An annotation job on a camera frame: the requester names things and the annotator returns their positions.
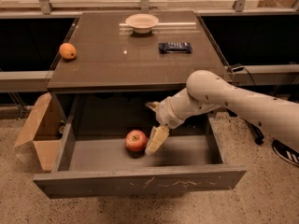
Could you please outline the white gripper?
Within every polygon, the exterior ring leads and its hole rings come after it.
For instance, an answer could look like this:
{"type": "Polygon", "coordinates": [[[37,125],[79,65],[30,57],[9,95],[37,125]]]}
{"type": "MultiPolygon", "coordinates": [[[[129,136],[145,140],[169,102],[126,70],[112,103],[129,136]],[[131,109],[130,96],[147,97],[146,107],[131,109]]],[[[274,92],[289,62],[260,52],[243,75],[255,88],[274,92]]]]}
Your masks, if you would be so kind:
{"type": "Polygon", "coordinates": [[[145,106],[156,113],[160,126],[153,126],[145,153],[154,154],[169,136],[169,129],[176,129],[190,116],[190,98],[187,92],[168,96],[160,103],[147,102],[145,106]]]}

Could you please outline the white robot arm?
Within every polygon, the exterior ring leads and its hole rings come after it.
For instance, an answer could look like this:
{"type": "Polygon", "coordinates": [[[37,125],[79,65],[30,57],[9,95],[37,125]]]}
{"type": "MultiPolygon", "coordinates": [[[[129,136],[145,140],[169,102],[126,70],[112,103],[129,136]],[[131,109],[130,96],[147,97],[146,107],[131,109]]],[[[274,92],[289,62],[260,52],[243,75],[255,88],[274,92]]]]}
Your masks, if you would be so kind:
{"type": "Polygon", "coordinates": [[[254,91],[235,87],[206,70],[189,75],[186,88],[161,102],[147,107],[159,122],[151,130],[147,154],[155,153],[165,142],[171,129],[185,119],[225,107],[242,119],[270,134],[279,142],[299,151],[299,104],[254,91]]]}

